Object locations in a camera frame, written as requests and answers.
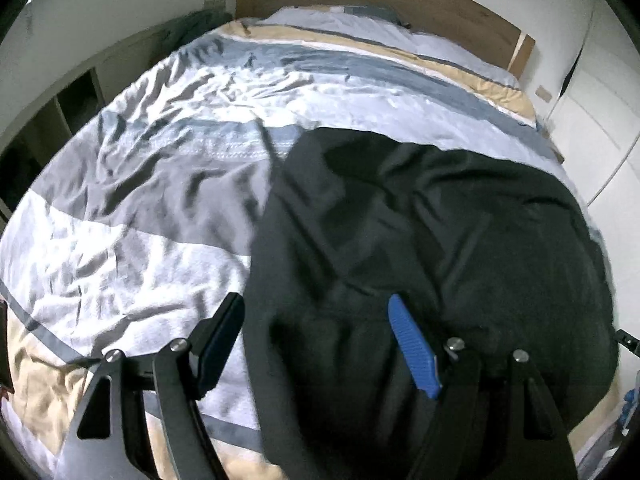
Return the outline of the wall socket plate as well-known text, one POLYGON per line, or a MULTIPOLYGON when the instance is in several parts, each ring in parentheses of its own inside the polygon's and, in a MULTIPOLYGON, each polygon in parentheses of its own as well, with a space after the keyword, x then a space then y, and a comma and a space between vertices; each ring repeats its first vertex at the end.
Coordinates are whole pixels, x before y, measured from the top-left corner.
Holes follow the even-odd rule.
POLYGON ((552 94, 543 86, 539 86, 535 92, 536 96, 539 99, 542 99, 544 102, 549 103, 552 99, 552 94))

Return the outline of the dark clothes on shelf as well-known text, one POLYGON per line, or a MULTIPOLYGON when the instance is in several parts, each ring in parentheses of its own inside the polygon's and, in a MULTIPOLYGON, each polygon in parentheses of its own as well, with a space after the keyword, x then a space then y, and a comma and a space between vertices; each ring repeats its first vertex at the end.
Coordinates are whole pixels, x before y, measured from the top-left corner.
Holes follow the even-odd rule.
POLYGON ((160 52, 168 55, 231 20, 231 13, 219 9, 204 9, 178 18, 175 24, 168 27, 167 34, 160 43, 160 52))

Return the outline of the blue grey pillow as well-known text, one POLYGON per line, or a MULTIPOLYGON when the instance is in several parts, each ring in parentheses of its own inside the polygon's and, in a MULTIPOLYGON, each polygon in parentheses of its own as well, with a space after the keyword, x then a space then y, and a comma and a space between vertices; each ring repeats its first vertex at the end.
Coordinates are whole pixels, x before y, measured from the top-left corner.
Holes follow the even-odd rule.
POLYGON ((350 15, 361 16, 362 18, 374 18, 379 21, 386 21, 396 26, 409 28, 410 24, 404 21, 399 14, 388 6, 343 6, 343 12, 350 15))

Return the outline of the white low shelf unit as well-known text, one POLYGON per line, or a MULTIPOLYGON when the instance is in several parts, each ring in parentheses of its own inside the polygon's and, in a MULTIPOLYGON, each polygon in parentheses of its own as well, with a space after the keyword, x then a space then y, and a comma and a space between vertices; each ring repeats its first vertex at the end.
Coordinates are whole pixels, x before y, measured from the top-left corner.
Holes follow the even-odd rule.
POLYGON ((2 131, 2 223, 53 155, 122 89, 166 58, 160 43, 177 20, 137 32, 80 63, 2 131))

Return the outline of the wooden nightstand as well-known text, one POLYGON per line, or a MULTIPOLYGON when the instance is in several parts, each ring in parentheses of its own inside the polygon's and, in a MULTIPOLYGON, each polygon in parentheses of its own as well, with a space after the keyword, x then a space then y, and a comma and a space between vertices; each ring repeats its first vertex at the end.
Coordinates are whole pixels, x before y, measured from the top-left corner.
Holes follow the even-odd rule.
POLYGON ((546 128, 546 126, 541 124, 540 122, 538 122, 538 124, 536 125, 536 128, 537 128, 537 132, 547 142, 547 144, 549 145, 549 148, 551 148, 551 151, 552 151, 555 159, 560 164, 565 162, 565 157, 562 155, 561 151, 558 149, 558 147, 552 141, 551 134, 550 134, 549 130, 546 128))

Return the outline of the striped duvet cover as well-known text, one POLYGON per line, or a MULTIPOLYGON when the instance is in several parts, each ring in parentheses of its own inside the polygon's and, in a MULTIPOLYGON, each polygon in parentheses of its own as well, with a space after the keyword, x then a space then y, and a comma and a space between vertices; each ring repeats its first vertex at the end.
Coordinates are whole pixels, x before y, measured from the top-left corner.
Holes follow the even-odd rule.
MULTIPOLYGON (((537 124, 505 70, 446 39, 337 9, 233 21, 172 52, 61 148, 4 230, 4 455, 18 474, 58 479, 70 424, 108 352, 155 353, 189 337, 230 292, 244 300, 277 171, 314 130, 550 174, 578 203, 611 287, 602 237, 537 124)), ((243 325, 198 410, 224 479, 291 479, 262 448, 243 325)), ((155 393, 143 402, 155 479, 178 479, 155 393)))

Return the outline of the black puffer coat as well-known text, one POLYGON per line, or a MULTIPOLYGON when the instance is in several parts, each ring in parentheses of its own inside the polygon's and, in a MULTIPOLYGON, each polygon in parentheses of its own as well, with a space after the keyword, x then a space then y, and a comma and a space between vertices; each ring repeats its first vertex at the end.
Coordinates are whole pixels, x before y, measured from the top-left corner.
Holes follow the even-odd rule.
POLYGON ((570 432, 617 367, 600 245, 545 172, 373 132, 303 134, 250 252, 244 347, 262 448, 291 479, 412 479, 435 404, 390 296, 490 356, 533 358, 570 432))

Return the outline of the white sliding wardrobe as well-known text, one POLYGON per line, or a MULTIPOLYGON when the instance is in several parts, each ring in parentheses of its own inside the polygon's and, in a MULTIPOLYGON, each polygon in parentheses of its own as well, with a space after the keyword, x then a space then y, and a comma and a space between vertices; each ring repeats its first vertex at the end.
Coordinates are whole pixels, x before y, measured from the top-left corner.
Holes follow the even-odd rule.
POLYGON ((550 116, 564 167, 610 257, 617 326, 639 333, 639 52, 596 0, 582 53, 550 116))

